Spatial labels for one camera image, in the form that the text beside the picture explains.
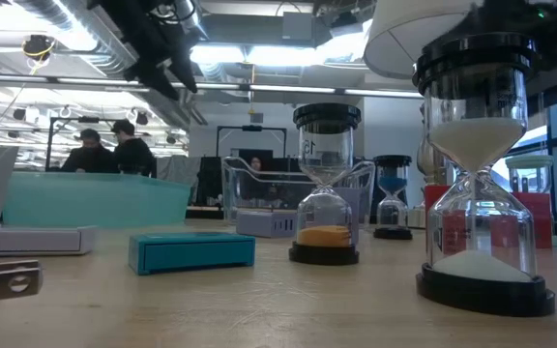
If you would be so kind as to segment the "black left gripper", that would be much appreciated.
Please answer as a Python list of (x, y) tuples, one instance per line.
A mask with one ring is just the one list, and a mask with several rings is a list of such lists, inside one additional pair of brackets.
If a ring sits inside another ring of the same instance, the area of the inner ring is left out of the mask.
[(192, 46), (202, 37), (197, 0), (89, 0), (89, 9), (101, 8), (131, 45), (138, 60), (124, 70), (127, 81), (137, 79), (173, 101), (179, 94), (162, 71), (143, 62), (164, 63), (191, 92), (198, 88), (191, 67)]

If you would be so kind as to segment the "lavender wall charger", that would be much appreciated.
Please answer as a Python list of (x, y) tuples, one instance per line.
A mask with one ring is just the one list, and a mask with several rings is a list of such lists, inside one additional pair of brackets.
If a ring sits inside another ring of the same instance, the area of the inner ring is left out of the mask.
[(292, 238), (296, 234), (297, 214), (287, 211), (239, 211), (236, 232), (261, 238)]

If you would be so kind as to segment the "teal digital clock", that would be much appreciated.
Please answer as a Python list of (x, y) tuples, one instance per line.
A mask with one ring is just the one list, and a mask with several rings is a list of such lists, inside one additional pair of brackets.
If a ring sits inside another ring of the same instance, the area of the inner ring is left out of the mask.
[(128, 264), (138, 276), (250, 267), (255, 239), (224, 232), (149, 233), (129, 239)]

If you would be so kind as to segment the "white digital clock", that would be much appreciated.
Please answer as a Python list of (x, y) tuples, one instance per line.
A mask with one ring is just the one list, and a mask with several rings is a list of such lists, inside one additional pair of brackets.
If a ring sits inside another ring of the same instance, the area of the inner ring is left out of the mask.
[(76, 228), (0, 225), (0, 256), (84, 255), (94, 249), (95, 226)]

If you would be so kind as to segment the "blue sand hourglass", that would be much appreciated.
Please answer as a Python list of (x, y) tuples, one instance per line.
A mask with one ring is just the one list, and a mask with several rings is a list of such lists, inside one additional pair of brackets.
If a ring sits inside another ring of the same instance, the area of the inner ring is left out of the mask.
[(384, 193), (377, 205), (373, 237), (409, 241), (413, 236), (407, 225), (408, 207), (400, 195), (408, 183), (411, 158), (405, 155), (381, 155), (373, 161), (376, 165), (376, 184)]

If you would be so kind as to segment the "black disc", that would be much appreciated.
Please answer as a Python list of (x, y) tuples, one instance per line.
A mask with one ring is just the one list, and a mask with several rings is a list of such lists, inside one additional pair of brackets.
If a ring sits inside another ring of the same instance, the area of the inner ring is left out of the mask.
[(529, 37), (497, 32), (430, 43), (415, 65), (426, 139), (460, 171), (427, 213), (417, 290), (431, 301), (512, 317), (555, 311), (537, 272), (534, 218), (489, 177), (526, 132), (535, 55)]

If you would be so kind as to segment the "mint capped hourglass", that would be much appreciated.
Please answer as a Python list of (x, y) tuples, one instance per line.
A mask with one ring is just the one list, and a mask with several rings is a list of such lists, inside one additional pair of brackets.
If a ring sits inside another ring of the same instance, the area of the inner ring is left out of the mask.
[(550, 193), (551, 155), (521, 155), (505, 160), (509, 169), (511, 192)]

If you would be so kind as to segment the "red wall charger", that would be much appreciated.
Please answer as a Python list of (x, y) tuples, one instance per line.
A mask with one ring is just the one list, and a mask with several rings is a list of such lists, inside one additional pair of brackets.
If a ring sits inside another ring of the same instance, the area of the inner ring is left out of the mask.
[[(552, 248), (553, 219), (548, 193), (513, 192), (513, 196), (531, 213), (534, 220), (536, 248)], [(515, 216), (490, 218), (493, 247), (519, 246), (519, 219)]]

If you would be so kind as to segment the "grey cloth cover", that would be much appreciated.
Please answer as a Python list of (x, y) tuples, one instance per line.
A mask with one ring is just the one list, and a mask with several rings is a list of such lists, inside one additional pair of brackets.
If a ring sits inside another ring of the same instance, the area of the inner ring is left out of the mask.
[(157, 158), (157, 178), (188, 185), (191, 194), (196, 193), (201, 158), (171, 156)]

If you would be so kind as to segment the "black partition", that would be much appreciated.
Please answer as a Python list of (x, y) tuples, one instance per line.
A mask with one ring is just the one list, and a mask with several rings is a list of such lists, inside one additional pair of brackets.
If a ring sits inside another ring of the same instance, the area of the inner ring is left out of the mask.
[(220, 157), (203, 157), (197, 173), (195, 204), (215, 206), (222, 198), (222, 162)]

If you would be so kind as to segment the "grey ceiling box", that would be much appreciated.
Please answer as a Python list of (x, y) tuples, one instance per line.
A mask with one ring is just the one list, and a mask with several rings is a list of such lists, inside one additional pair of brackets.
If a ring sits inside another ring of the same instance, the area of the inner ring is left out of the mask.
[(282, 38), (290, 41), (310, 41), (312, 39), (313, 16), (309, 13), (282, 14)]

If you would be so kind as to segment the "clear plastic bin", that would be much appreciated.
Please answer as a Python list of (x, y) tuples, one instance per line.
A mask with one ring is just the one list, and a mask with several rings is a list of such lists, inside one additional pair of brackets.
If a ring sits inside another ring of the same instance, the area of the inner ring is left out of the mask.
[[(264, 159), (256, 170), (247, 160), (221, 160), (224, 217), (232, 221), (240, 209), (295, 210), (316, 190), (316, 184), (300, 170), (295, 158)], [(344, 199), (353, 198), (353, 220), (369, 222), (375, 167), (371, 161), (357, 160), (352, 171), (333, 184)]]

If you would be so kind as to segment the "teal translucent plastic bin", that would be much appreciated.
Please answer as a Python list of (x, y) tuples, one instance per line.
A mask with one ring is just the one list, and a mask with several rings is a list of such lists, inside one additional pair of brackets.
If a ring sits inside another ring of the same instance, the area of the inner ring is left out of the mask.
[(24, 227), (132, 228), (185, 219), (191, 187), (129, 174), (15, 172), (3, 222)]

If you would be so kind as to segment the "silver ventilation duct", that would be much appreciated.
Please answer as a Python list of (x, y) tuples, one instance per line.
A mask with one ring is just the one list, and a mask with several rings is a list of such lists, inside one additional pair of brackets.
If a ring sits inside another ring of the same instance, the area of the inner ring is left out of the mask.
[(121, 77), (135, 59), (100, 17), (87, 9), (87, 0), (11, 0), (12, 3), (48, 22), (55, 38), (78, 53), (95, 70), (108, 77)]

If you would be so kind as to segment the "black rig frame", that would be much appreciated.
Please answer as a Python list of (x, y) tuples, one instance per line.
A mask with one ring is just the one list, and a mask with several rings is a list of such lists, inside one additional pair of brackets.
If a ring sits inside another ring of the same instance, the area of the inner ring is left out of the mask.
[(46, 148), (45, 169), (47, 171), (49, 171), (50, 169), (51, 153), (53, 150), (53, 137), (55, 135), (55, 124), (61, 122), (62, 128), (64, 128), (70, 121), (77, 121), (79, 123), (97, 124), (100, 121), (100, 119), (98, 117), (89, 117), (89, 116), (80, 116), (76, 118), (52, 117), (49, 121), (47, 148)]
[(286, 153), (286, 141), (287, 141), (287, 128), (271, 128), (271, 127), (262, 127), (262, 126), (255, 126), (255, 125), (247, 125), (247, 126), (217, 126), (216, 130), (216, 147), (215, 147), (215, 157), (220, 156), (220, 132), (222, 130), (240, 130), (240, 131), (252, 131), (252, 132), (262, 132), (262, 131), (281, 131), (283, 138), (282, 138), (282, 156), (284, 158), (287, 157)]

